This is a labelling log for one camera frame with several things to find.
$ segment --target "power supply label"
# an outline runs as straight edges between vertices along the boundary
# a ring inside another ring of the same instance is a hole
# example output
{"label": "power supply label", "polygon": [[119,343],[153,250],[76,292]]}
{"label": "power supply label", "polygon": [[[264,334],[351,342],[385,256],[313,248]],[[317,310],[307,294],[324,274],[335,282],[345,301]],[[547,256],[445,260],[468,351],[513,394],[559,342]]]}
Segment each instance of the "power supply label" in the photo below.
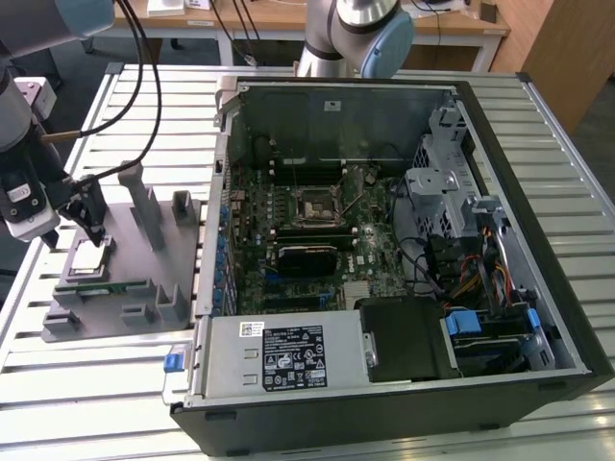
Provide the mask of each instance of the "power supply label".
{"label": "power supply label", "polygon": [[262,350],[265,391],[327,387],[322,326],[265,329]]}

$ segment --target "metal slotted surface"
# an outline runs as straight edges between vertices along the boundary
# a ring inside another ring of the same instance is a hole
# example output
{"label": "metal slotted surface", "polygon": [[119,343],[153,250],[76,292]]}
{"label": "metal slotted surface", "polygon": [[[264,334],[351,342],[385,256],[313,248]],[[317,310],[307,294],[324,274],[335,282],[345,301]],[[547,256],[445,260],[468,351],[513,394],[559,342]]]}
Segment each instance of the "metal slotted surface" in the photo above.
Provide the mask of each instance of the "metal slotted surface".
{"label": "metal slotted surface", "polygon": [[[238,68],[160,66],[163,122],[154,150],[144,160],[144,180],[154,186],[160,200],[169,199],[176,189],[208,199],[215,142],[213,91],[217,77],[225,73],[254,75]],[[258,75],[290,73],[276,69]],[[612,209],[578,154],[560,144],[565,140],[537,96],[514,76],[405,73],[403,77],[471,83],[585,312],[613,357]],[[88,128],[121,109],[135,78],[136,68],[130,65],[120,76],[105,77],[86,121]],[[67,168],[76,169],[77,176],[134,158],[145,144],[156,110],[152,73],[145,78],[143,94],[123,121],[76,145]],[[489,186],[486,168],[479,167]],[[109,203],[129,198],[115,177],[103,181],[103,190]],[[0,314],[0,327],[4,323],[8,327],[0,336],[4,338],[0,460],[207,459],[175,426],[161,398],[162,359],[172,345],[190,341],[191,331],[49,345],[40,339],[42,318],[73,234],[74,226],[64,222],[58,250],[50,252],[37,243],[31,247]],[[200,254],[195,267],[200,265]],[[525,461],[543,455],[547,459],[614,459],[614,427],[615,381],[611,381],[577,400],[547,405],[506,429],[254,458]]]}

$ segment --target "motherboard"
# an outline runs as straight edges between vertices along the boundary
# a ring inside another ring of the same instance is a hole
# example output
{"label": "motherboard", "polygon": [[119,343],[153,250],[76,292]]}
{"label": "motherboard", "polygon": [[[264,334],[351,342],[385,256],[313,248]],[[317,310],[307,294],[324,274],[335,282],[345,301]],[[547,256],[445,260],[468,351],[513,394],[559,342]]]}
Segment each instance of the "motherboard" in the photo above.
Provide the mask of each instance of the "motherboard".
{"label": "motherboard", "polygon": [[396,178],[375,164],[233,169],[237,314],[353,309],[402,296],[390,224]]}

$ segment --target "floor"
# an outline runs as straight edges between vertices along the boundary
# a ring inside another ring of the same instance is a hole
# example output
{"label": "floor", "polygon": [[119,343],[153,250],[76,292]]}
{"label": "floor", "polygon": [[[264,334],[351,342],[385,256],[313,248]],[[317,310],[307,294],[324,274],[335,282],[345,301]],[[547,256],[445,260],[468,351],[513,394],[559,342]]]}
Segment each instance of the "floor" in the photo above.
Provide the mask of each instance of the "floor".
{"label": "floor", "polygon": [[[181,40],[184,49],[173,50],[168,40],[164,42],[160,54],[163,64],[218,65],[219,55],[214,40]],[[79,128],[86,118],[90,104],[109,62],[135,62],[135,49],[132,42],[123,38],[96,38],[95,51],[84,53],[79,42],[67,43],[52,49],[52,55],[62,77],[58,92],[58,103],[52,114],[50,124],[54,131],[67,131]],[[255,54],[267,58],[267,65],[291,65],[301,53],[298,42],[265,42],[256,48]],[[242,59],[235,57],[235,63]],[[44,75],[52,63],[45,53],[17,60],[30,75]],[[573,141],[589,163],[598,180],[611,197],[615,199],[615,81],[609,81],[587,112],[573,136]],[[64,160],[70,154],[72,143],[58,146]],[[23,257],[26,245],[12,243],[0,230],[2,248],[2,267],[16,270]],[[0,303],[7,281],[0,277]]]}

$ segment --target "gray 3d-printed holder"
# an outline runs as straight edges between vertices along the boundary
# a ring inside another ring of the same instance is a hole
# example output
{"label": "gray 3d-printed holder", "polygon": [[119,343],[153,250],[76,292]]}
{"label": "gray 3d-printed holder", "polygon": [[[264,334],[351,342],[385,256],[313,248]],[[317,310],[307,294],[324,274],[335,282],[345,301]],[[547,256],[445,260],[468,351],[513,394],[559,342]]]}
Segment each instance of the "gray 3d-printed holder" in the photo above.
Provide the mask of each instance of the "gray 3d-printed holder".
{"label": "gray 3d-printed holder", "polygon": [[187,191],[159,203],[141,181],[142,166],[118,175],[133,204],[110,205],[101,265],[75,274],[73,260],[86,233],[79,229],[68,251],[42,339],[52,343],[184,329],[201,205]]}

